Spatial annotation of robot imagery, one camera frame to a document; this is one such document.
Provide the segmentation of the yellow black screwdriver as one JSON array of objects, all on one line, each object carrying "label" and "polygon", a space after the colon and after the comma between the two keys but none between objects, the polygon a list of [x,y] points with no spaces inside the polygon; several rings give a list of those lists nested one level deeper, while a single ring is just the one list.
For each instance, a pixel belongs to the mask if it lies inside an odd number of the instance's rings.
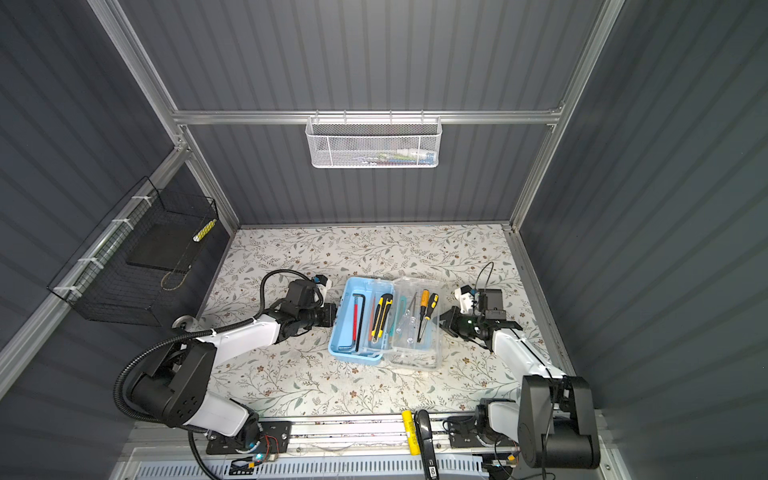
[{"label": "yellow black screwdriver", "polygon": [[431,321],[433,313],[439,303],[439,295],[436,292],[424,289],[420,297],[419,325],[416,340],[420,343],[425,335],[426,327]]}]

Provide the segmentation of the red handled tool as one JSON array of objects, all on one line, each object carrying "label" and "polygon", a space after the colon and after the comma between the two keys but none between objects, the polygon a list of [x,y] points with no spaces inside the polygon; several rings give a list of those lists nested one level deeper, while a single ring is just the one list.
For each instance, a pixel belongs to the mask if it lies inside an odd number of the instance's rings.
[{"label": "red handled tool", "polygon": [[359,304],[357,300],[354,300],[353,302],[353,330],[352,330],[352,340],[354,344],[357,342],[358,337],[358,316],[359,316]]}]

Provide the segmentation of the black hex key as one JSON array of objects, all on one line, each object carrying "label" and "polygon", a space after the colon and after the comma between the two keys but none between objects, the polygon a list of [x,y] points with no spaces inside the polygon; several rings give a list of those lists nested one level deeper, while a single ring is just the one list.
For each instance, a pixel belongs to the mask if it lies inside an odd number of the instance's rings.
[{"label": "black hex key", "polygon": [[353,316],[351,340],[348,345],[339,345],[338,350],[343,353],[357,352],[359,348],[360,319],[365,308],[365,296],[359,293],[352,294]]}]

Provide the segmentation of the light blue toolbox base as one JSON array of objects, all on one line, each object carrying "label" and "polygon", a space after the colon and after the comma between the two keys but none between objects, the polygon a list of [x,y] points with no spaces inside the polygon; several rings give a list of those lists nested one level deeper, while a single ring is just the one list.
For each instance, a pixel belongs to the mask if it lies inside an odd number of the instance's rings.
[{"label": "light blue toolbox base", "polygon": [[[360,319],[359,348],[357,352],[343,353],[338,350],[338,346],[348,345],[351,340],[353,293],[359,293],[365,296],[365,308]],[[372,343],[370,340],[370,331],[374,310],[379,298],[385,293],[391,293],[393,295],[393,304],[386,320],[382,339],[377,343]],[[337,311],[336,321],[332,328],[328,344],[328,352],[340,361],[367,366],[379,365],[383,360],[385,351],[388,349],[387,328],[391,325],[393,317],[394,285],[392,281],[365,277],[350,277],[346,282],[341,297],[341,304]]]}]

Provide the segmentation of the teal handled tool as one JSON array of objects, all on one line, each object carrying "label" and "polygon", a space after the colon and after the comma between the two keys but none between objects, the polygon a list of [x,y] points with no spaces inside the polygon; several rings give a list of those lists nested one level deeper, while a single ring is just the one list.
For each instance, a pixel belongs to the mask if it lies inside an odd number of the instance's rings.
[{"label": "teal handled tool", "polygon": [[412,295],[408,297],[401,296],[395,308],[393,321],[388,330],[388,344],[389,344],[389,347],[393,350],[406,349],[400,346],[401,322],[402,322],[402,317],[405,313],[405,310],[411,300],[411,296]]}]

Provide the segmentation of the yellow utility knife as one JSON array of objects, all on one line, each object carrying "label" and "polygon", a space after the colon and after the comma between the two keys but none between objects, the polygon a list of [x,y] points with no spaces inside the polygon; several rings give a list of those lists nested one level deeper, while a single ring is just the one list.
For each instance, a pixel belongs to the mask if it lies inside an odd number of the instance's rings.
[{"label": "yellow utility knife", "polygon": [[385,293],[379,298],[371,323],[370,340],[372,343],[377,343],[382,339],[384,327],[392,304],[393,295],[391,293]]}]

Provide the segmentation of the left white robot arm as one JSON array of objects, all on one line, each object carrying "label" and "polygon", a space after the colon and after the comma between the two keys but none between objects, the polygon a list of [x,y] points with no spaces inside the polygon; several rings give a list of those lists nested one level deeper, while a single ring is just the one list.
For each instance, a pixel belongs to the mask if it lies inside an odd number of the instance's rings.
[{"label": "left white robot arm", "polygon": [[192,433],[218,434],[242,448],[260,441],[259,415],[209,389],[213,370],[246,352],[330,327],[336,305],[326,301],[331,280],[291,269],[267,273],[260,284],[260,308],[246,320],[187,331],[138,354],[118,374],[113,401],[134,420]]}]

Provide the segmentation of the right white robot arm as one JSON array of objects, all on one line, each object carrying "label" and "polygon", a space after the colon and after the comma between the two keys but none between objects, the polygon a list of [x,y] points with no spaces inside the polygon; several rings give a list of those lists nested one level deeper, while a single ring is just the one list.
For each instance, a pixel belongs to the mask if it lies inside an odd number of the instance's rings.
[{"label": "right white robot arm", "polygon": [[481,400],[469,419],[473,425],[458,428],[454,438],[509,440],[534,469],[597,468],[601,453],[588,382],[543,358],[522,326],[507,318],[501,290],[464,285],[454,297],[458,304],[440,316],[442,330],[493,353],[519,383],[513,400]]}]

